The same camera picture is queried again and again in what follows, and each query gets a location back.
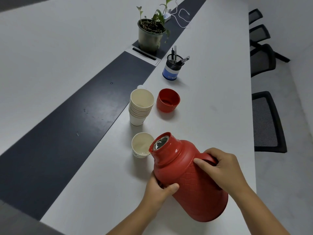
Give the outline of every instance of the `person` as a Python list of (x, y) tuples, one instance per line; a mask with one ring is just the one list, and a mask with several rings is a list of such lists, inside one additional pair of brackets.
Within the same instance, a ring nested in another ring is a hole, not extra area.
[[(234, 199), (252, 235), (290, 235), (249, 187), (235, 155), (216, 148), (208, 149), (205, 153), (217, 158), (217, 166), (211, 166), (198, 158), (194, 158), (194, 163)], [(162, 189), (152, 172), (139, 206), (107, 235), (142, 234), (166, 198), (178, 190), (178, 184)]]

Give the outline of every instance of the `hand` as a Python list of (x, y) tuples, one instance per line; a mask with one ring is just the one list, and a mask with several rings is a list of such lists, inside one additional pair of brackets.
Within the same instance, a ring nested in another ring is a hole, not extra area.
[(237, 196), (237, 194), (249, 188), (234, 154), (225, 153), (216, 148), (210, 148), (205, 153), (218, 160), (217, 166), (211, 166), (199, 158), (194, 158), (194, 163), (209, 174), (216, 184), (229, 193), (230, 196)]
[(155, 214), (161, 209), (167, 197), (178, 191), (177, 183), (162, 189), (157, 182), (154, 172), (151, 173), (150, 179), (146, 185), (146, 191), (139, 206), (148, 207)]

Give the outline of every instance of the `mug handle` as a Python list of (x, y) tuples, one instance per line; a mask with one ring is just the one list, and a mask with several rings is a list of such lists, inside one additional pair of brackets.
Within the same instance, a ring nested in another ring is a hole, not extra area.
[(213, 156), (211, 156), (208, 153), (196, 154), (195, 158), (202, 159), (202, 160), (206, 161), (207, 163), (209, 163), (212, 166), (216, 166), (218, 164), (217, 159), (214, 158)]

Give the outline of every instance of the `pen holder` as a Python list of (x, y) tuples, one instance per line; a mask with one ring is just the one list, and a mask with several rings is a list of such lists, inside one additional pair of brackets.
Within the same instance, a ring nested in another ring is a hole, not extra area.
[[(180, 60), (182, 60), (182, 57), (176, 55), (176, 63)], [(172, 55), (171, 54), (168, 55), (164, 70), (162, 72), (163, 77), (165, 77), (167, 80), (174, 81), (177, 78), (177, 75), (184, 64), (185, 63), (183, 63), (182, 65), (175, 64), (174, 57), (172, 59)]]

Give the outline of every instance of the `black slot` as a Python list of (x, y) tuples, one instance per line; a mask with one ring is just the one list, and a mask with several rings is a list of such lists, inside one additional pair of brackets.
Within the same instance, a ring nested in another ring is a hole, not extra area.
[(136, 51), (136, 52), (138, 52), (138, 53), (140, 53), (140, 54), (142, 54), (143, 56), (146, 56), (146, 57), (152, 59), (152, 60), (156, 60), (156, 58), (151, 57), (150, 55), (147, 55), (147, 54), (141, 52), (140, 50), (138, 50), (138, 49), (136, 49), (136, 48), (133, 48), (133, 50)]

